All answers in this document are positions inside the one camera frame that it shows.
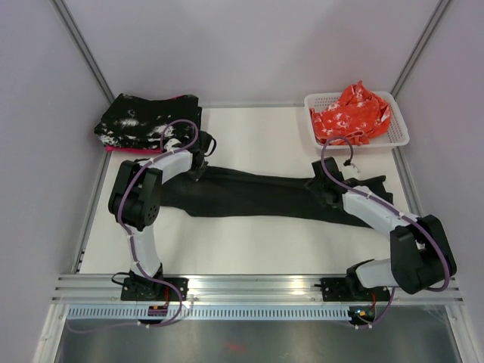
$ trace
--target white wall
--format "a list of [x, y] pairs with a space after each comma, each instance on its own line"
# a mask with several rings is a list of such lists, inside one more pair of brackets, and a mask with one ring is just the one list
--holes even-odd
[[47, 0], [0, 10], [0, 361], [28, 362], [73, 262], [107, 108]]
[[389, 91], [437, 0], [66, 0], [113, 93], [302, 103]]
[[426, 213], [444, 224], [484, 347], [484, 3], [454, 2], [398, 97]]

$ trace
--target metal frame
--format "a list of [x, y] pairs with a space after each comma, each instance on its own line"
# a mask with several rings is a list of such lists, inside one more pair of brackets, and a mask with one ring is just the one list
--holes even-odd
[[[74, 43], [88, 64], [96, 82], [103, 91], [106, 99], [111, 103], [114, 100], [112, 91], [107, 84], [99, 66], [92, 53], [89, 51], [84, 38], [82, 37], [72, 15], [63, 0], [51, 0], [51, 3], [59, 13]], [[414, 69], [415, 64], [422, 55], [431, 36], [442, 21], [449, 9], [452, 0], [440, 0], [435, 11], [429, 19], [421, 37], [414, 47], [410, 57], [403, 67], [395, 85], [392, 87], [392, 95], [396, 98], [402, 90], [407, 78]], [[422, 214], [422, 208], [415, 192], [411, 174], [405, 162], [402, 149], [399, 147], [393, 151], [402, 187], [408, 201], [410, 210], [416, 214]], [[98, 180], [94, 190], [88, 216], [84, 223], [84, 233], [79, 243], [78, 257], [73, 271], [79, 267], [85, 243], [90, 232], [92, 219], [98, 204], [98, 198], [104, 180], [109, 156], [105, 155], [103, 164], [99, 169]], [[188, 302], [201, 307], [209, 306], [334, 306], [335, 303], [323, 302], [319, 288], [314, 285], [323, 275], [227, 275], [227, 276], [195, 276], [184, 275], [189, 278]], [[110, 275], [61, 275], [59, 277], [54, 296], [52, 298], [51, 310], [42, 332], [41, 343], [36, 352], [34, 361], [54, 361], [57, 346], [60, 341], [61, 331], [64, 326], [68, 304], [103, 304], [103, 306], [132, 306], [132, 302], [119, 300], [120, 289], [110, 281]], [[153, 302], [137, 302], [137, 306], [153, 305]], [[357, 305], [354, 302], [341, 303], [345, 306]], [[422, 306], [422, 305], [444, 305], [447, 308], [452, 330], [458, 344], [461, 357], [464, 362], [479, 362], [479, 353], [473, 344], [473, 335], [467, 323], [464, 302], [462, 300], [458, 284], [452, 279], [450, 288], [441, 294], [432, 294], [422, 291], [413, 296], [398, 289], [396, 291], [395, 305]]]

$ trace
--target white tabletop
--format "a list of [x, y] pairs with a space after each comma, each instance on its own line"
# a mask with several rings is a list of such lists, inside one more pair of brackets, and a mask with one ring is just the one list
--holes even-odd
[[[312, 177], [319, 158], [299, 107], [203, 110], [202, 129], [218, 142], [208, 158], [223, 166], [261, 175]], [[343, 169], [346, 152], [336, 156]], [[82, 261], [82, 273], [128, 271], [132, 264], [121, 227], [107, 202], [122, 161], [139, 156], [115, 152]], [[361, 178], [386, 175], [395, 205], [408, 206], [390, 150], [357, 150]], [[162, 207], [154, 224], [158, 256], [166, 274], [339, 274], [357, 262], [389, 257], [389, 242], [369, 228], [288, 217], [194, 218]]]

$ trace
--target ventilation grille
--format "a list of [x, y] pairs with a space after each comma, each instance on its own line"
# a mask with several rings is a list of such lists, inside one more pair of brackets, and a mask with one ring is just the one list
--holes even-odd
[[[171, 318], [178, 306], [166, 314]], [[70, 319], [159, 319], [148, 313], [149, 306], [72, 305]], [[187, 320], [251, 320], [251, 321], [318, 321], [349, 320], [348, 306], [192, 306], [183, 308], [181, 318]]]

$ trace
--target red patterned fabric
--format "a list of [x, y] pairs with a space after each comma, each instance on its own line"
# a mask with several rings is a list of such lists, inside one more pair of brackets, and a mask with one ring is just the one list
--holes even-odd
[[[324, 144], [332, 136], [344, 136], [352, 144], [369, 144], [388, 131], [391, 114], [388, 102], [368, 91], [362, 81], [346, 88], [338, 102], [323, 112], [311, 113], [312, 127], [319, 143]], [[332, 145], [345, 144], [336, 140]]]

